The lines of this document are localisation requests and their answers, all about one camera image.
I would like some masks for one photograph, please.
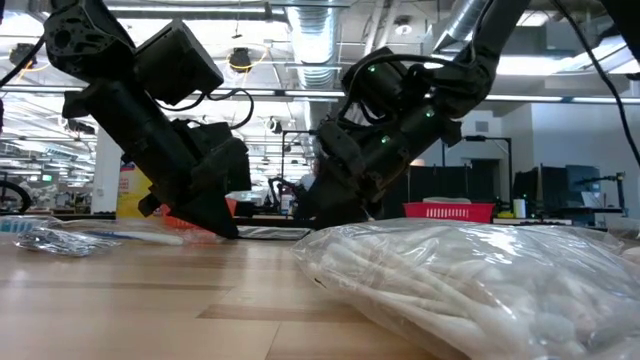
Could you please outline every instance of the red basket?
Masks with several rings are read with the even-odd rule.
[[[229,199],[229,198],[225,198],[225,200],[227,200],[227,206],[229,207],[229,211],[233,216],[233,214],[236,212],[236,205],[238,204],[238,202],[236,200]],[[193,225],[189,222],[186,222],[178,218],[174,218],[173,216],[169,216],[168,206],[162,205],[161,210],[162,210],[162,220],[164,221],[165,225],[172,227],[174,229],[198,229],[198,226],[196,225]]]
[[[494,204],[404,204],[407,217],[491,223]]]

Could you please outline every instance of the wooden table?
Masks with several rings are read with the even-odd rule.
[[[0,357],[431,359],[316,287],[290,246],[126,245],[73,259],[4,241]]]

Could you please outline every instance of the computer monitor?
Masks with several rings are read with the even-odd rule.
[[[542,166],[542,199],[547,210],[582,207],[582,193],[569,190],[567,168]]]
[[[536,201],[538,198],[538,168],[517,172],[513,179],[513,198]]]
[[[599,181],[585,182],[589,179],[600,177],[600,170],[593,166],[567,165],[567,181],[571,192],[592,192],[601,191]]]

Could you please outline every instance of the white wall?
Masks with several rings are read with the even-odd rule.
[[[513,173],[535,167],[533,157],[533,113],[530,104],[518,107],[502,118],[505,137],[513,144]]]
[[[465,116],[462,124],[462,135],[484,135],[493,137],[503,136],[503,122],[501,118],[494,117],[492,111],[472,111],[469,115]],[[489,123],[489,132],[478,133],[475,131],[477,121],[486,121]],[[503,151],[507,149],[506,143],[499,141],[494,143],[493,141],[487,141],[484,143],[478,142],[466,142],[461,141],[457,145],[446,149],[446,164],[447,166],[462,166],[465,163],[469,163],[471,159],[497,159],[500,160],[500,170],[502,173],[501,181],[502,189],[501,196],[503,199],[508,198],[508,165],[507,154]],[[442,166],[442,144],[440,141],[433,144],[427,151],[425,151],[420,157],[425,161],[426,166]]]
[[[122,150],[102,128],[98,130],[96,172],[93,177],[91,212],[115,212]]]
[[[640,141],[640,109],[626,108],[631,132]],[[535,104],[533,155],[536,165],[590,165],[602,176],[624,171],[630,216],[640,218],[638,164],[625,139],[618,110],[612,105]],[[603,182],[609,204],[617,205],[615,183]]]

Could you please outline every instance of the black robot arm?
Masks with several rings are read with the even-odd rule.
[[[529,2],[489,0],[473,40],[453,61],[396,55],[383,48],[355,64],[342,80],[346,104],[317,129],[327,161],[297,214],[316,216],[323,227],[375,216],[386,188],[411,161],[437,140],[449,146],[459,142],[461,123],[454,119],[467,115],[489,94],[501,52]],[[628,27],[635,21],[633,1],[602,2],[616,24]],[[630,47],[637,47],[637,31],[623,36]],[[417,64],[407,68],[402,61]],[[425,62],[443,67],[427,69]],[[360,106],[371,126],[345,118],[352,104]]]
[[[136,47],[101,0],[58,0],[45,22],[47,55],[57,69],[89,83],[65,94],[63,116],[92,115],[151,180],[139,209],[170,215],[219,235],[238,230],[224,199],[250,190],[247,147],[225,122],[191,127],[169,121],[156,101],[175,105],[224,79],[191,31],[174,20]]]

